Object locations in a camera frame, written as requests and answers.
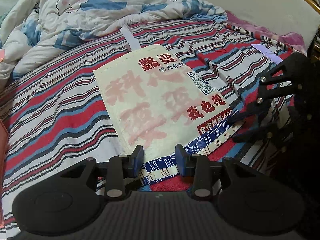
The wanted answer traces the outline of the cream printed shopping bag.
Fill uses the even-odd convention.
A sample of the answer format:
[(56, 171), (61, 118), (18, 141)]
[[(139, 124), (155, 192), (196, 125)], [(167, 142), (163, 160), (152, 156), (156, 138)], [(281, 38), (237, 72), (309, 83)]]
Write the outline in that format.
[(107, 113), (125, 153), (143, 147), (139, 178), (151, 185), (178, 175), (175, 146), (209, 155), (242, 127), (212, 85), (160, 44), (142, 47), (125, 25), (128, 53), (96, 69)]

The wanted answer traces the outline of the red blue striped bedsheet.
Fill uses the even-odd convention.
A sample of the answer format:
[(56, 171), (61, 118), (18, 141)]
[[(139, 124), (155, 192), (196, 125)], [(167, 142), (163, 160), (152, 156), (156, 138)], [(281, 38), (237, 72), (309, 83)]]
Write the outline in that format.
[[(219, 90), (237, 111), (255, 98), (261, 73), (274, 67), (253, 45), (263, 44), (282, 59), (293, 52), (279, 38), (241, 30), (232, 22), (172, 20), (131, 28), (142, 46), (163, 45)], [(124, 43), (119, 31), (87, 42), (1, 92), (1, 120), (9, 133), (1, 239), (19, 233), (11, 206), (23, 189), (87, 157), (102, 162), (122, 152), (93, 72), (125, 54)]]

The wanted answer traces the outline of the white headboard with wooden rim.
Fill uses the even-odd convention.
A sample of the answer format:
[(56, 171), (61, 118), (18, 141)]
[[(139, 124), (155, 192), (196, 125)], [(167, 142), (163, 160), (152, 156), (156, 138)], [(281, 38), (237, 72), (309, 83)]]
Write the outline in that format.
[(206, 0), (237, 18), (285, 35), (302, 37), (308, 55), (319, 50), (319, 6), (312, 0)]

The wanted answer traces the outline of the white blue patterned quilt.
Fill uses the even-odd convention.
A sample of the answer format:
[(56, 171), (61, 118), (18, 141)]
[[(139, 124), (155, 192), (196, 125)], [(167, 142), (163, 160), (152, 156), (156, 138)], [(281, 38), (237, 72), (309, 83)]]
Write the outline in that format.
[(174, 19), (223, 22), (203, 0), (18, 0), (1, 24), (1, 86), (123, 25)]

